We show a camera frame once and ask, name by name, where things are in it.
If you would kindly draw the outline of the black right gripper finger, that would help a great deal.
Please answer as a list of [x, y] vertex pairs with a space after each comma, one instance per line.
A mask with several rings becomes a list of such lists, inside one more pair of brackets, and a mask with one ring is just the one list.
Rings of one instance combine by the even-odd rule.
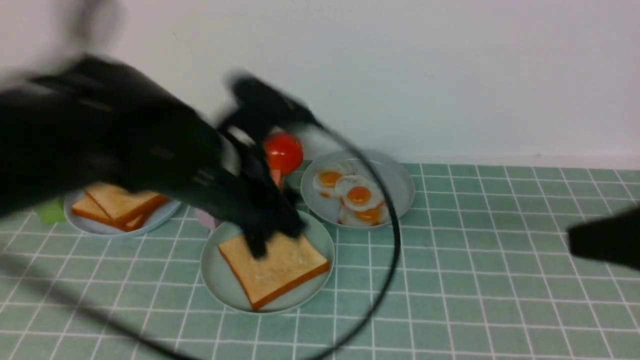
[[640, 271], [640, 208], [572, 225], [567, 245], [572, 256]]

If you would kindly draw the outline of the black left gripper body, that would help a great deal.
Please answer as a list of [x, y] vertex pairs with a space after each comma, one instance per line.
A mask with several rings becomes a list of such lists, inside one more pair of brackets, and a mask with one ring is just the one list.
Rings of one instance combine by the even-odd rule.
[[292, 195], [271, 178], [265, 152], [270, 134], [318, 121], [304, 103], [254, 75], [233, 76], [228, 89], [235, 106], [214, 125], [176, 98], [149, 108], [154, 129], [148, 153], [158, 170], [148, 188], [235, 224], [245, 211], [261, 213], [261, 195]]

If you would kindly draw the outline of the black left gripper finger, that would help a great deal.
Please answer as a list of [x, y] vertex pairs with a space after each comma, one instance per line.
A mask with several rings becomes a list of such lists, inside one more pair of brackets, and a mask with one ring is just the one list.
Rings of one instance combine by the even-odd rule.
[[240, 228], [253, 259], [263, 259], [267, 255], [266, 244], [274, 234], [268, 217], [257, 210], [245, 210], [235, 219], [235, 225]]
[[302, 197], [299, 194], [261, 194], [260, 239], [269, 240], [276, 233], [291, 239], [297, 239], [302, 235], [306, 223], [297, 210], [297, 205], [301, 201]]

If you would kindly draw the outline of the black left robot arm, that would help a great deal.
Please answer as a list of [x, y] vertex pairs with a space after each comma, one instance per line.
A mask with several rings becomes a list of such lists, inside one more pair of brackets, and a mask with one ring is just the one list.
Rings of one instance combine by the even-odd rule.
[[264, 148], [274, 130], [314, 121], [301, 102], [246, 71], [212, 125], [134, 67], [96, 53], [117, 27], [114, 0], [62, 7], [55, 67], [1, 83], [1, 215], [96, 183], [151, 191], [235, 224], [260, 259], [275, 233], [297, 239], [300, 196], [279, 189]]

